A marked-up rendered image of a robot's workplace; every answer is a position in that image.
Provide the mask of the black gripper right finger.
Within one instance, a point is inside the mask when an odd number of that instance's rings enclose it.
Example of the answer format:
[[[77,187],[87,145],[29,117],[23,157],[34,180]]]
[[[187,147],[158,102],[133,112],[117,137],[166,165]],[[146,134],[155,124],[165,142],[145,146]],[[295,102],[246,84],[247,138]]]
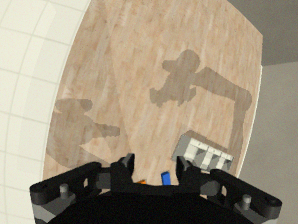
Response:
[[[208,200],[244,216],[254,224],[277,223],[282,207],[282,201],[278,198],[221,169],[211,169],[210,174],[200,173],[201,168],[194,166],[184,156],[177,156],[176,177],[179,184],[172,196],[200,200],[200,195],[207,195]],[[226,188],[226,198],[222,194],[222,185]]]

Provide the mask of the grey three-compartment bin rack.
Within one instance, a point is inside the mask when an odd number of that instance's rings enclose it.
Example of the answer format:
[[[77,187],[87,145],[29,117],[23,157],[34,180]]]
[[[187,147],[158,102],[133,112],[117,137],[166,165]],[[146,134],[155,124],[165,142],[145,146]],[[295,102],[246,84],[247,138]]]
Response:
[[[208,173],[210,173],[210,169],[221,169],[228,173],[234,160],[233,156],[183,134],[173,154],[172,160],[176,162],[177,156],[184,156],[184,158],[191,161],[194,166]]]

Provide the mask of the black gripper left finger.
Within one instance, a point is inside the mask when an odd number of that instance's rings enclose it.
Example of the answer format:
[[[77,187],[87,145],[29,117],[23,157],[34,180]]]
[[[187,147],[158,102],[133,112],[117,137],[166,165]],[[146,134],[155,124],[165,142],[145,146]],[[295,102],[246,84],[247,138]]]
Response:
[[[111,163],[110,167],[102,167],[99,162],[89,162],[31,185],[29,191],[35,224],[48,223],[71,204],[97,196],[102,189],[111,188],[112,197],[139,195],[131,177],[135,153],[128,153],[118,161]],[[85,179],[88,185],[84,187]]]

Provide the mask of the blue and white eraser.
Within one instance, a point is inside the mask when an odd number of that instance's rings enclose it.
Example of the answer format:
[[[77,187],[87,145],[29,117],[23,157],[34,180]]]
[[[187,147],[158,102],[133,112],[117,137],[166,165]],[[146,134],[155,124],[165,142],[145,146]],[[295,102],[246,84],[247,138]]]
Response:
[[[168,171],[161,173],[162,185],[171,185],[170,173]]]

